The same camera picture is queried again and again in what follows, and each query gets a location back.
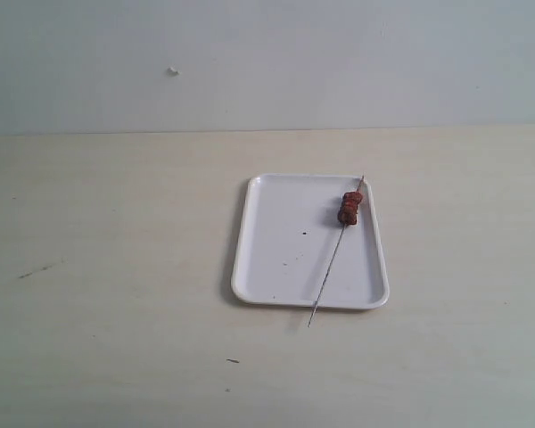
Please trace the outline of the thin metal skewer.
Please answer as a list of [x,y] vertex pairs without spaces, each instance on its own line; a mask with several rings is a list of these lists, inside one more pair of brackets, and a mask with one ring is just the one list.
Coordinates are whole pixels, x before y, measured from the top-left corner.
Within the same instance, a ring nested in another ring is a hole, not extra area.
[[[354,191],[358,191],[358,192],[361,192],[363,194],[364,183],[365,183],[365,176],[362,176],[359,179],[357,188]],[[339,250],[339,247],[340,247],[340,245],[342,243],[342,238],[344,236],[345,230],[349,227],[349,226],[342,225],[340,222],[339,222],[339,224],[342,227],[341,228],[341,232],[339,233],[337,241],[336,241],[336,244],[335,244],[335,246],[333,248],[333,253],[332,253],[332,256],[331,256],[331,258],[329,260],[329,263],[327,265],[324,278],[322,280],[322,283],[321,283],[321,285],[319,287],[319,290],[318,290],[318,293],[317,293],[317,297],[315,298],[315,300],[313,302],[312,309],[311,309],[311,312],[310,312],[310,315],[309,315],[309,321],[307,323],[307,327],[308,328],[310,328],[312,326],[312,322],[313,322],[313,319],[314,319],[314,317],[315,317],[315,315],[317,313],[317,309],[319,307],[319,303],[320,303],[321,298],[323,296],[323,293],[324,293],[324,290],[325,290],[325,286],[326,286],[326,283],[328,281],[328,277],[329,277],[329,275],[331,273],[331,270],[332,270],[332,267],[333,267],[333,263],[335,261],[335,258],[336,258],[337,252]]]

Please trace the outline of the white rectangular plastic tray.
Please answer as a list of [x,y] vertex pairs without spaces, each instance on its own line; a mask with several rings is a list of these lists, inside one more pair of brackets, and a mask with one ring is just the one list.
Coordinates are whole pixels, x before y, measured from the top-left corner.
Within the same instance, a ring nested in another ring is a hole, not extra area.
[[[360,177],[267,173],[247,186],[231,278],[257,305],[312,308],[341,225],[337,213]],[[370,310],[390,297],[371,185],[344,233],[319,309]]]

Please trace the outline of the dark red round fruit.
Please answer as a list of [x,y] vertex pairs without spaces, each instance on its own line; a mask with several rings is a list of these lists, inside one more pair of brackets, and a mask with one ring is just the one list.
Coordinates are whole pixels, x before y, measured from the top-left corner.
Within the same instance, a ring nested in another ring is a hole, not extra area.
[[348,213],[349,215],[356,215],[360,202],[358,200],[343,200],[340,212]]

